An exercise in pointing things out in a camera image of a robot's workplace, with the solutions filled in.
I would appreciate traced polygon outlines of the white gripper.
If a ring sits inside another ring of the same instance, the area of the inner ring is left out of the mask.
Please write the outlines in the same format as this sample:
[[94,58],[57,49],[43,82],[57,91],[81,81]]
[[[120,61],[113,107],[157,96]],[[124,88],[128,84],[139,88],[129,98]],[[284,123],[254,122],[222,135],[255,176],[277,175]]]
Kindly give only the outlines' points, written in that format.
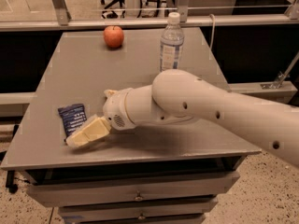
[[135,125],[126,111],[126,98],[132,88],[120,91],[104,90],[106,101],[103,106],[104,117],[93,115],[66,138],[73,148],[84,147],[110,133],[111,126],[119,131],[133,129]]

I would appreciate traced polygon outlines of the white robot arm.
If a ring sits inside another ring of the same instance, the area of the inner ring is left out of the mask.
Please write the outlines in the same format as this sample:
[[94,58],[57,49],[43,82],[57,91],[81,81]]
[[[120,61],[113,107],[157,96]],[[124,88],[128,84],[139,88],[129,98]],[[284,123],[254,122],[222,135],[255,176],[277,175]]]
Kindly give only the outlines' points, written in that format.
[[183,70],[168,69],[140,88],[106,90],[103,117],[88,118],[66,138],[84,147],[111,129],[204,119],[299,166],[299,108],[220,89]]

